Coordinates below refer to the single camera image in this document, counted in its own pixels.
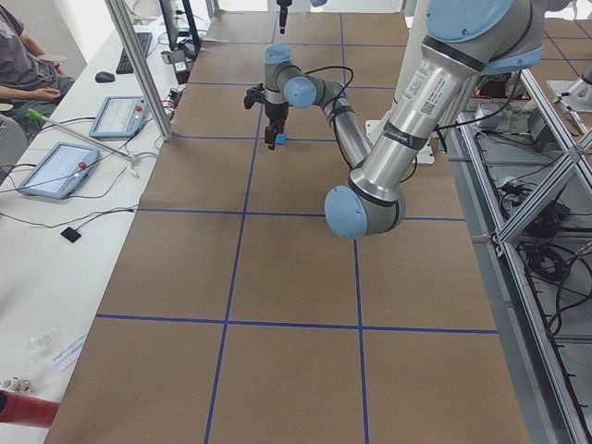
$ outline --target white table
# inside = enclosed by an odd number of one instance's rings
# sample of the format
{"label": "white table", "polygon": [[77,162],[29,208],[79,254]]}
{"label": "white table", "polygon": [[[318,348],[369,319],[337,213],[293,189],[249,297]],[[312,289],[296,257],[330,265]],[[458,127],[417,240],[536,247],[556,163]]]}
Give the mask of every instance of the white table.
{"label": "white table", "polygon": [[[177,82],[172,67],[164,65],[160,57],[160,52],[167,49],[157,44],[164,28],[150,25],[137,31],[151,31],[154,35],[151,49],[157,46],[148,57],[148,64],[159,94],[165,98]],[[142,95],[132,74],[118,75],[113,83],[94,81],[99,71],[115,72],[120,51],[121,42],[114,33],[82,72],[54,112],[53,119],[94,116],[108,95]],[[91,124],[90,121],[75,123],[71,128],[88,133]],[[57,142],[84,144],[57,129],[45,130],[33,141],[20,163],[38,163]],[[114,147],[121,143],[110,142]],[[129,150],[157,153],[161,143],[156,125],[150,122],[129,144]],[[124,168],[128,169],[113,190],[101,199],[50,201],[25,197],[15,191],[2,192],[0,211],[53,225],[95,211],[133,206],[140,199],[154,161],[153,157],[142,160],[135,168],[138,178],[129,171],[129,163],[119,156],[112,155],[100,162],[75,194],[101,195]],[[19,185],[26,174],[23,170],[11,176]],[[11,188],[13,185],[7,179],[0,191]],[[80,231],[82,237],[76,243],[70,243],[59,234],[64,227],[35,228],[0,216],[0,338],[4,342],[0,353],[0,379],[30,378],[35,396],[53,401],[62,399],[74,365],[63,372],[40,361],[31,367],[28,341],[57,327],[60,333],[55,336],[56,348],[64,349],[88,332],[132,219],[131,213],[99,217]],[[41,443],[46,433],[46,429],[0,424],[0,442],[5,443]]]}

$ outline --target gray shirt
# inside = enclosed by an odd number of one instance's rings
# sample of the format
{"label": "gray shirt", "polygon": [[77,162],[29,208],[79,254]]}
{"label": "gray shirt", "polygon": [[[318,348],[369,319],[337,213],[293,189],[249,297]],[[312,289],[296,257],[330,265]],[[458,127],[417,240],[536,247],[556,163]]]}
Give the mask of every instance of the gray shirt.
{"label": "gray shirt", "polygon": [[28,91],[49,86],[57,71],[27,51],[19,38],[23,31],[23,24],[0,6],[0,85]]}

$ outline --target black mouse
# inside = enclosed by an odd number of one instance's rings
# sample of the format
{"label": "black mouse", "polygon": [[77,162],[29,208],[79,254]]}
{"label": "black mouse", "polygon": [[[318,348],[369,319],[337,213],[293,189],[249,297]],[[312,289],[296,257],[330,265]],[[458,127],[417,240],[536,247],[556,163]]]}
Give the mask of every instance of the black mouse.
{"label": "black mouse", "polygon": [[97,72],[94,76],[94,81],[97,83],[108,83],[109,81],[115,81],[115,74],[111,74],[107,71]]}

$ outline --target white mounting plate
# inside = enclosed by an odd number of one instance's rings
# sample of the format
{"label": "white mounting plate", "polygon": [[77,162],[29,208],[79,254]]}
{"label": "white mounting plate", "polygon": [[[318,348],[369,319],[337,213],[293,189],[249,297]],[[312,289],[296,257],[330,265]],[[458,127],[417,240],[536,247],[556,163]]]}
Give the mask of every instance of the white mounting plate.
{"label": "white mounting plate", "polygon": [[[370,137],[370,141],[375,143],[376,141],[372,140],[371,134],[374,132],[376,126],[380,123],[380,120],[366,120],[366,135]],[[421,151],[417,154],[417,163],[423,165],[432,165],[436,162],[436,158],[434,157],[434,153],[432,152],[432,147],[429,145],[429,142],[425,144],[425,147],[421,149]]]}
{"label": "white mounting plate", "polygon": [[[553,91],[553,94],[557,97],[560,97],[569,89],[570,86],[574,84],[574,81],[575,80],[547,80],[547,84]],[[570,106],[573,109],[573,111],[577,113],[592,113],[592,106],[576,102],[575,100],[570,98],[569,95],[562,97],[561,102],[564,105]]]}

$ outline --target black keyboard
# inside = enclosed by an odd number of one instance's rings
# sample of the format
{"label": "black keyboard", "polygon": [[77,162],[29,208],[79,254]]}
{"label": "black keyboard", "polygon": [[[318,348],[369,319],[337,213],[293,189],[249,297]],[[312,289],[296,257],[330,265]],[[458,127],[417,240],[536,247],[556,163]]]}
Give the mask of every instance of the black keyboard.
{"label": "black keyboard", "polygon": [[[136,32],[136,37],[138,37],[138,41],[140,42],[140,48],[144,53],[144,57],[147,57],[148,51],[150,51],[150,43],[152,42],[152,33]],[[131,74],[133,72],[130,58],[128,57],[128,53],[126,53],[125,49],[121,50],[121,57],[119,58],[119,63],[117,64],[117,69],[115,70],[115,72],[117,74]]]}

